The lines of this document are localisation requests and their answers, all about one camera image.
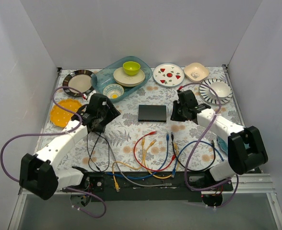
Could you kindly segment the black network switch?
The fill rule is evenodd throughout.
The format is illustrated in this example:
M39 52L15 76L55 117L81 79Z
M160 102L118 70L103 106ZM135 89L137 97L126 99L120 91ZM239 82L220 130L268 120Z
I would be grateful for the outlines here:
M166 123L165 105L139 105L139 122L162 122Z

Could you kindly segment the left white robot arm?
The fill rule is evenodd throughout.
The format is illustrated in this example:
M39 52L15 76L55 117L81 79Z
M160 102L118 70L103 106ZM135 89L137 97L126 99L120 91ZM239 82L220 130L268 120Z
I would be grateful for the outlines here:
M98 128L104 128L120 112L111 100L95 93L87 105L75 113L62 133L33 155L25 154L21 160L19 185L43 200L53 196L57 190L73 186L83 192L89 188L87 171L73 166L68 170L57 170L68 152L81 139Z

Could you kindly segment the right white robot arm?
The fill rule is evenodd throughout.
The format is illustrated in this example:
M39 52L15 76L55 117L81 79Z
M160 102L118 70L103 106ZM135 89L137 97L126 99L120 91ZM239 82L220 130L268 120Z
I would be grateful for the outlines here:
M207 169L198 188L192 191L218 189L234 175L243 175L268 162L268 155L260 134L254 127L244 127L220 116L207 104L199 104L191 90L177 91L178 100L173 102L171 120L192 121L220 137L228 148L228 158Z

